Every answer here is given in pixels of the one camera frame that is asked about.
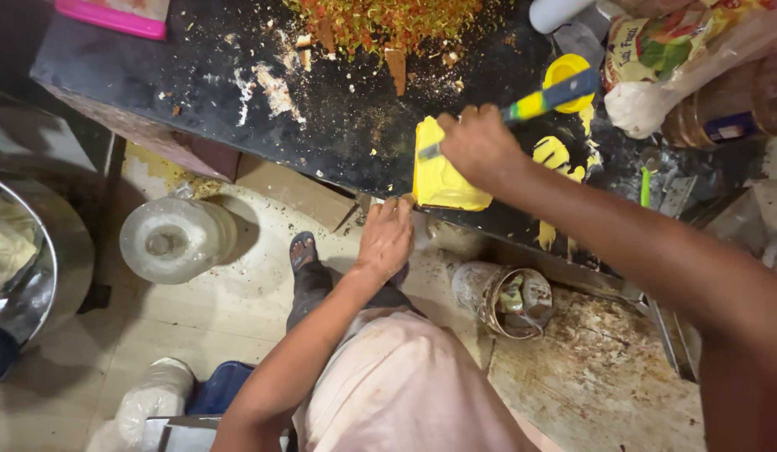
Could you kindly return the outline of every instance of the blue stool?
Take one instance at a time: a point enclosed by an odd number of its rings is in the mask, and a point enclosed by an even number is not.
[[[185,414],[223,414],[253,370],[253,366],[240,361],[222,363],[215,368],[210,380],[201,384],[198,394],[185,408]]]

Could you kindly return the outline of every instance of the blue flip-flop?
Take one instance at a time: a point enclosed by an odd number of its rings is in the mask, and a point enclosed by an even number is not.
[[[313,244],[307,244],[307,239],[311,239]],[[313,260],[318,261],[318,252],[316,251],[316,237],[313,236],[313,232],[311,231],[299,232],[293,238],[293,240],[290,242],[290,247],[288,248],[288,258],[290,259],[291,250],[299,242],[302,242],[305,245],[305,249],[299,253],[299,256],[297,256],[296,259],[293,259],[293,261],[290,262],[290,268],[293,270],[294,275],[299,271],[299,267],[302,266],[302,262],[308,256],[313,256]]]

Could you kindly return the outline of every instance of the black trousers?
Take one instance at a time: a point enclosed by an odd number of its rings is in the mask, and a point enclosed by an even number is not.
[[[308,262],[299,268],[293,278],[293,307],[288,315],[286,331],[291,331],[302,319],[316,308],[333,291],[333,277],[330,270],[319,261]],[[407,306],[415,313],[423,316],[411,300],[391,282],[387,282],[380,291],[363,306],[363,309],[373,307]]]

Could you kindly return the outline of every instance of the person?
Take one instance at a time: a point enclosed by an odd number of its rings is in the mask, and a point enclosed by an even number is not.
[[[776,273],[534,163],[493,105],[438,122],[466,180],[554,224],[702,332],[709,450],[777,450]],[[295,241],[289,331],[222,417],[213,452],[277,450],[292,416],[300,450],[536,450],[463,345],[389,281],[412,251],[412,207],[407,196],[372,206],[334,288],[312,236]]]

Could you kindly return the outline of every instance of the stainless steel pot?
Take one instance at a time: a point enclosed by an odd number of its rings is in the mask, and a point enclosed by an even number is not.
[[[0,297],[0,327],[18,344],[72,317],[92,281],[95,250],[75,210],[56,192],[25,176],[0,172],[0,193],[22,205],[42,235],[41,247],[21,282]]]

